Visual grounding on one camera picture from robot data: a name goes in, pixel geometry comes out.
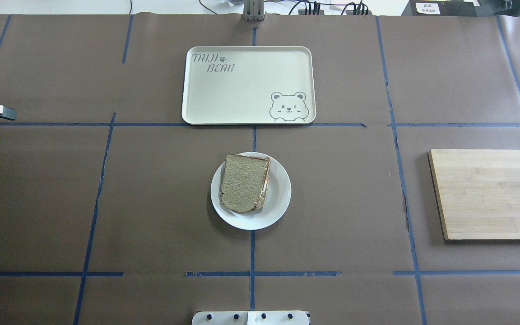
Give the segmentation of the black power strip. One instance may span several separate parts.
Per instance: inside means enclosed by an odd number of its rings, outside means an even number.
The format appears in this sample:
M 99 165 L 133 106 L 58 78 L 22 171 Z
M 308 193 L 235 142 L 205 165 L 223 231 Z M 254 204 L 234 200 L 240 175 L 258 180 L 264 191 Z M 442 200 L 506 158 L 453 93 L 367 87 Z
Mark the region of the black power strip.
M 331 12 L 340 16 L 372 16 L 369 6 L 362 0 L 348 4 L 328 4 L 318 1 L 298 0 L 290 9 L 288 15 L 297 12 L 299 16 L 324 16 Z

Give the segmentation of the white pole base plate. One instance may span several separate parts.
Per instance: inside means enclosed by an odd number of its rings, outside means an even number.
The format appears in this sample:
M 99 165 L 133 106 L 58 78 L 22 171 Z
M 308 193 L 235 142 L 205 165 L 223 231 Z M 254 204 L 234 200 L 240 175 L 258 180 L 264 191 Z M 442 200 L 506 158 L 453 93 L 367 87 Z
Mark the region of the white pole base plate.
M 283 311 L 209 311 L 197 312 L 192 325 L 310 325 L 310 313 Z

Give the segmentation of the wooden cutting board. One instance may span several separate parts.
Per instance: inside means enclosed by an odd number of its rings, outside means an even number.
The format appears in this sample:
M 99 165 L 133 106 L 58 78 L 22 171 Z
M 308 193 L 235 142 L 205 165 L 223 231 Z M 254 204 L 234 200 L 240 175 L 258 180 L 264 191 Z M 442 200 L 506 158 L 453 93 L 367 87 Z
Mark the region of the wooden cutting board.
M 428 152 L 446 240 L 520 240 L 520 150 Z

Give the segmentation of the cream bear tray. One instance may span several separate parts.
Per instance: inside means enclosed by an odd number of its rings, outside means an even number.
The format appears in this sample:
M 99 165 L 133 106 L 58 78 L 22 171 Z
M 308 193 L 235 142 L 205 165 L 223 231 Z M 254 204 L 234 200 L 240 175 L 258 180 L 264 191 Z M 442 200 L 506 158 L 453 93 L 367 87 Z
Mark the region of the cream bear tray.
M 195 46 L 186 54 L 188 124 L 309 124 L 315 96 L 312 54 L 303 46 Z

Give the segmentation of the aluminium frame post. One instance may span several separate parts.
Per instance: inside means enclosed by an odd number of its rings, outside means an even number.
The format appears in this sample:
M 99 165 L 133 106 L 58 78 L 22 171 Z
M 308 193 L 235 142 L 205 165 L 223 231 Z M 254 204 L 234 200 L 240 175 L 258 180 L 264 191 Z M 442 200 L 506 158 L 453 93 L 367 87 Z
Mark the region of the aluminium frame post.
M 243 20 L 263 21 L 266 17 L 264 0 L 244 0 Z

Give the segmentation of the white round plate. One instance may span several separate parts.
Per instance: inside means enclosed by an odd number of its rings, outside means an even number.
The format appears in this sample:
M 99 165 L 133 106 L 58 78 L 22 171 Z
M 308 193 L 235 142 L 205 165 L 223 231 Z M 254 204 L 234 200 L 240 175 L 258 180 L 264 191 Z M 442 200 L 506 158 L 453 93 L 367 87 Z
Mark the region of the white round plate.
M 270 158 L 268 172 L 268 188 L 265 204 L 262 208 L 251 212 L 237 213 L 226 208 L 221 202 L 221 178 L 225 163 L 215 171 L 211 179 L 210 198 L 217 214 L 227 224 L 242 230 L 260 230 L 272 226 L 285 214 L 292 194 L 289 175 L 285 168 L 273 157 L 258 152 L 244 152 L 243 156 Z

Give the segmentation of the bread slice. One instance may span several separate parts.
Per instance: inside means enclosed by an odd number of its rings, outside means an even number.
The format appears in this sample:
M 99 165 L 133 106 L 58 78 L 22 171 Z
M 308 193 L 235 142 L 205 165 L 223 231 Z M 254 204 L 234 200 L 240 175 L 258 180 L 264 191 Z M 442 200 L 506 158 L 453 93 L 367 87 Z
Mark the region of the bread slice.
M 220 185 L 220 202 L 237 213 L 253 211 L 264 175 L 265 162 L 257 157 L 227 154 Z
M 264 179 L 261 184 L 262 187 L 261 187 L 259 198 L 258 198 L 258 200 L 256 200 L 253 210 L 258 210 L 258 209 L 262 208 L 265 204 L 265 198 L 268 193 L 269 169 L 270 169 L 270 165 L 272 162 L 272 159 L 270 157 L 257 157 L 257 158 L 265 162 L 265 175 L 264 175 Z

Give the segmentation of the black box with label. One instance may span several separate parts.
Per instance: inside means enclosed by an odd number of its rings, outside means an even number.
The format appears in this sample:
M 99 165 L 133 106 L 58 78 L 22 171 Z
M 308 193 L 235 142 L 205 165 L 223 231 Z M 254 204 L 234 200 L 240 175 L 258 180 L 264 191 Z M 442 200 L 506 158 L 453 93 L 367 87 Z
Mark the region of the black box with label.
M 477 13 L 472 1 L 409 0 L 401 16 L 477 17 Z

